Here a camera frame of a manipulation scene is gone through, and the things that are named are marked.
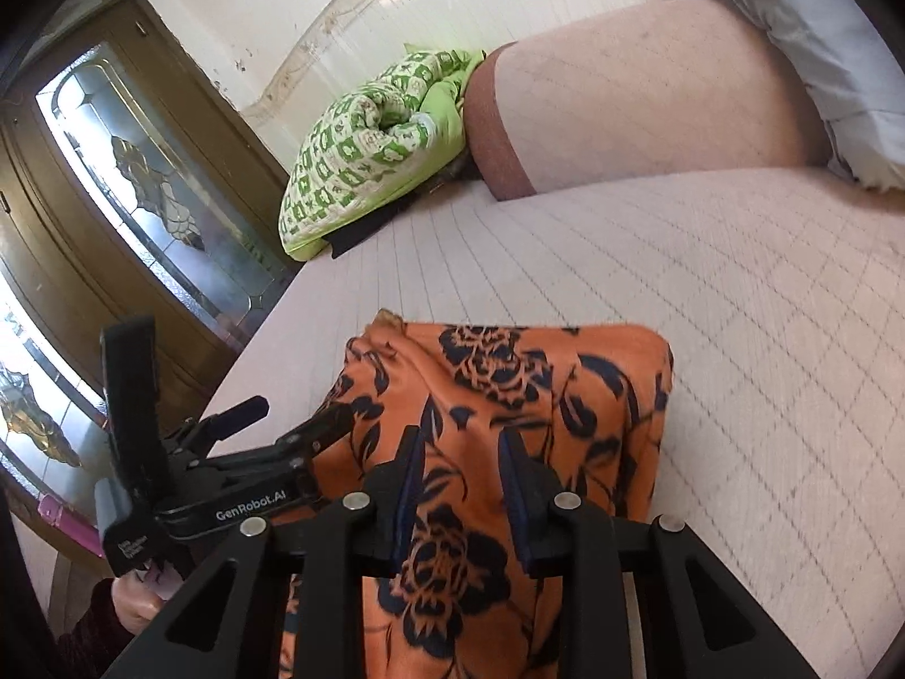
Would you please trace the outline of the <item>person's left hand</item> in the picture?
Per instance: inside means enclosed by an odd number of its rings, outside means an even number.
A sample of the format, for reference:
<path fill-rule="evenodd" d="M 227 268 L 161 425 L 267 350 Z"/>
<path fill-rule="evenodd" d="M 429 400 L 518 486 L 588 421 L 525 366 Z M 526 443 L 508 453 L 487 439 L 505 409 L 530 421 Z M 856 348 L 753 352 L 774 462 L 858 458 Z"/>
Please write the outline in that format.
<path fill-rule="evenodd" d="M 116 577 L 110 596 L 118 621 L 129 633 L 140 634 L 182 585 L 175 567 L 155 562 Z"/>

